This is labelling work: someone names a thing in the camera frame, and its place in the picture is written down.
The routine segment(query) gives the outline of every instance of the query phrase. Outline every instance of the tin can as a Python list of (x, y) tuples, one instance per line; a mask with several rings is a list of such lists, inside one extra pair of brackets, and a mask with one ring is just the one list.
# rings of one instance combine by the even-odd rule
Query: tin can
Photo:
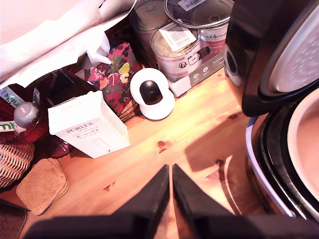
[(156, 30), (151, 39), (151, 47), (155, 54), (159, 70), (172, 82), (187, 76), (201, 63), (200, 50), (202, 46), (198, 40), (198, 31), (192, 29), (196, 41), (174, 52), (163, 38), (159, 30)]
[[(231, 0), (206, 0), (191, 10), (191, 22), (196, 25), (218, 22), (229, 17), (234, 2)], [(199, 38), (214, 55), (225, 48), (228, 22), (211, 28), (199, 29)]]
[(138, 5), (130, 15), (130, 24), (141, 41), (151, 51), (150, 42), (155, 30), (168, 21), (162, 0), (149, 0)]

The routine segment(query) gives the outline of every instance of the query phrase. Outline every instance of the floral fabric pouch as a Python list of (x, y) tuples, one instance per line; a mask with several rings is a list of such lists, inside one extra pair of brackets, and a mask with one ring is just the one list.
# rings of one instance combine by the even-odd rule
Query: floral fabric pouch
[(108, 106), (124, 121), (122, 118), (137, 106), (132, 101), (130, 82), (141, 66), (126, 42), (112, 48), (107, 57), (112, 61), (111, 65), (100, 63), (75, 75), (88, 81), (96, 90), (101, 90)]

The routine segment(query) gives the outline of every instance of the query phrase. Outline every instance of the barcode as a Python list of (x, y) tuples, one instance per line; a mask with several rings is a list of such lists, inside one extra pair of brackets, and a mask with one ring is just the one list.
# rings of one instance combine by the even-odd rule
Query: barcode
[(185, 8), (190, 8), (191, 6), (195, 5), (199, 1), (201, 1), (201, 0), (193, 0), (193, 1), (189, 2), (187, 5), (185, 5)]
[(171, 27), (167, 28), (166, 31), (170, 36), (168, 41), (171, 44), (175, 44), (179, 49), (184, 47), (184, 42), (190, 41), (189, 37), (185, 34), (183, 28), (181, 28), (180, 26), (174, 24)]
[(202, 2), (206, 0), (181, 0), (178, 2), (178, 4), (185, 10), (189, 11), (193, 9), (194, 7), (200, 5)]
[(196, 41), (190, 30), (173, 22), (159, 29), (159, 32), (174, 52)]

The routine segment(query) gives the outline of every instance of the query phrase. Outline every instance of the rice cooker lid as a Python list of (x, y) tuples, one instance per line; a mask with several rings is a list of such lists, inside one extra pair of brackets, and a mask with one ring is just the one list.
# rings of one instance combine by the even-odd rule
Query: rice cooker lid
[(215, 28), (229, 21), (233, 0), (164, 0), (165, 12), (187, 28)]
[[(279, 39), (280, 43), (276, 46), (276, 49), (269, 60), (267, 62), (259, 61), (258, 64), (251, 65), (249, 73), (246, 72), (246, 74), (250, 74), (251, 76), (253, 71), (259, 70), (261, 71), (261, 73), (259, 73), (261, 77), (255, 78), (250, 82), (248, 80), (247, 82), (244, 82), (242, 77), (239, 76), (240, 74), (238, 70), (241, 67), (238, 66), (239, 58), (238, 56), (234, 56), (234, 52), (232, 52), (228, 46), (231, 42), (244, 39), (234, 39), (234, 36), (238, 36), (239, 38), (241, 37), (241, 35), (238, 34), (239, 31), (235, 32), (234, 29), (232, 29), (234, 34), (229, 35), (230, 28), (233, 27), (230, 23), (226, 38), (226, 50), (224, 57), (225, 74), (229, 76), (232, 84), (237, 88), (243, 87), (243, 85), (246, 84), (246, 93), (244, 93), (241, 96), (241, 99), (238, 100), (241, 101), (243, 112), (247, 116), (252, 117), (271, 112), (277, 109), (278, 106), (283, 106), (293, 102), (319, 86), (319, 81), (317, 80), (319, 79), (319, 5), (318, 1), (309, 0), (308, 2), (311, 3), (305, 6), (305, 9), (296, 18), (296, 21), (290, 26), (287, 33), (282, 39)], [(254, 22), (252, 24), (258, 25), (262, 22), (259, 18), (264, 16), (254, 15), (254, 17), (255, 19), (250, 19), (250, 21)], [(254, 32), (255, 29), (258, 29), (257, 27), (252, 29), (249, 29), (249, 26), (246, 27), (246, 33), (249, 34), (250, 32), (250, 34), (256, 35), (261, 39), (261, 42), (268, 37), (267, 44), (260, 47), (258, 49), (258, 53), (256, 53), (254, 57), (256, 57), (257, 54), (265, 54), (268, 50), (267, 47), (274, 44), (273, 42), (276, 42), (270, 42), (269, 36), (258, 36), (260, 32)], [(277, 38), (276, 40), (278, 40), (279, 37), (273, 35), (272, 38)], [(243, 98), (249, 98), (252, 95), (254, 95), (253, 98), (256, 98), (256, 92), (247, 92), (247, 89), (249, 89), (248, 91), (251, 91), (251, 85), (255, 84), (258, 84), (259, 100), (258, 104), (251, 104), (249, 101), (244, 101)]]

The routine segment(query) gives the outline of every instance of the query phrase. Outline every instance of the wooden surface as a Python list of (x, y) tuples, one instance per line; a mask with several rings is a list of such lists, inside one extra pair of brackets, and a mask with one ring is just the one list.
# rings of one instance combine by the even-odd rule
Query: wooden surface
[[(42, 216), (29, 212), (21, 236), (34, 222), (54, 216), (111, 214), (164, 164), (174, 163), (233, 213), (264, 213), (245, 172), (247, 122), (219, 70), (178, 99), (167, 118), (128, 121), (130, 147), (97, 159), (75, 149), (59, 159), (70, 188)], [(14, 190), (1, 197), (19, 203)], [(156, 238), (191, 238), (172, 193)]]

